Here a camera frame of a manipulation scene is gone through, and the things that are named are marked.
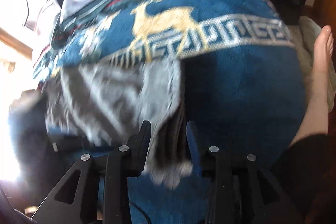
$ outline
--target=fleece blanket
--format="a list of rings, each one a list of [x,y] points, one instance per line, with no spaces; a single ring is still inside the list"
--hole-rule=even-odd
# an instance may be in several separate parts
[[[288,147],[305,112],[296,51],[268,0],[115,0],[64,39],[40,58],[36,78],[84,62],[130,68],[177,57],[187,120],[204,142],[253,153],[264,166]]]

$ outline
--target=silver screw head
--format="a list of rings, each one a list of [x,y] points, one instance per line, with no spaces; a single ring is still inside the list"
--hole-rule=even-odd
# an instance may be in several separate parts
[[[250,161],[255,161],[257,159],[257,157],[253,154],[248,154],[247,159],[250,160]]]
[[[90,157],[91,157],[90,154],[84,154],[84,155],[81,156],[81,160],[87,161],[87,160],[90,159]]]
[[[122,145],[119,147],[119,151],[120,152],[126,152],[129,149],[129,147],[127,145]]]
[[[211,146],[209,147],[209,151],[212,153],[217,153],[219,151],[219,148],[217,146]]]

